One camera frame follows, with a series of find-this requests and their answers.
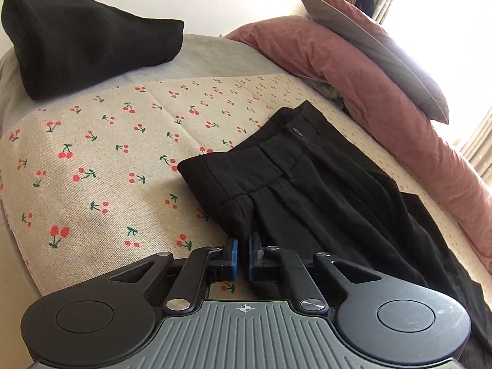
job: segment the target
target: rolled pink comforter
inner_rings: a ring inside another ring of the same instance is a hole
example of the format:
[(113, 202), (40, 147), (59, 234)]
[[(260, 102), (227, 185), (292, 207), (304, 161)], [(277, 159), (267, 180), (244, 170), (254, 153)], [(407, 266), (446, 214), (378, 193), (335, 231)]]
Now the rolled pink comforter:
[(454, 216), (492, 272), (492, 193), (386, 74), (357, 48), (303, 17), (242, 26), (227, 36), (295, 75), (331, 84), (353, 119), (414, 172)]

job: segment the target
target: circular cap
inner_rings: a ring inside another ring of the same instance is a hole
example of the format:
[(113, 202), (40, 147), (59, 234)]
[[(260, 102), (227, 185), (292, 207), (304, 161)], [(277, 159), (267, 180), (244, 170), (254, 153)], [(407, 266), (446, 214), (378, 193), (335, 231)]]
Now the circular cap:
[(175, 298), (166, 302), (166, 307), (173, 311), (184, 311), (185, 309), (188, 309), (190, 307), (190, 303), (188, 300)]
[(410, 300), (390, 301), (382, 305), (377, 317), (383, 325), (402, 333), (424, 331), (429, 329), (435, 320), (432, 309), (423, 303)]
[(92, 333), (112, 321), (113, 309), (99, 301), (78, 301), (69, 304), (57, 314), (58, 325), (71, 333)]
[(319, 311), (325, 306), (325, 303), (317, 298), (308, 298), (301, 301), (301, 307), (307, 311)]

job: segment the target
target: bed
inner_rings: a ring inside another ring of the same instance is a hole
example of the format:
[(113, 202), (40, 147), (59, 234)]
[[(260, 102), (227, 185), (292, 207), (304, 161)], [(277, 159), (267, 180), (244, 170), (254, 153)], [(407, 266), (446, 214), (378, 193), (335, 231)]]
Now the bed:
[[(226, 152), (278, 108), (309, 100), (401, 191), (420, 197), (492, 306), (488, 270), (453, 215), (402, 164), (402, 158), (395, 158), (374, 134), (293, 76), (291, 68), (287, 72), (264, 51), (260, 54), (260, 49), (246, 44), (185, 34), (181, 51), (171, 62), (43, 102), (28, 97), (14, 50), (4, 55), (2, 212), (9, 227), (10, 262), (24, 266), (16, 272), (19, 290), (13, 291), (24, 299), (15, 304), (26, 307), (39, 295), (159, 251), (185, 257), (193, 248), (222, 244), (226, 234), (196, 203), (177, 172), (178, 162)], [(359, 123), (371, 129), (367, 120)], [(95, 187), (93, 181), (101, 177), (104, 186)], [(218, 299), (251, 296), (241, 277), (234, 283), (217, 283), (211, 291)], [(19, 315), (12, 306), (2, 315), (12, 312)], [(22, 348), (19, 336), (16, 343)], [(6, 354), (14, 362), (13, 354)]]

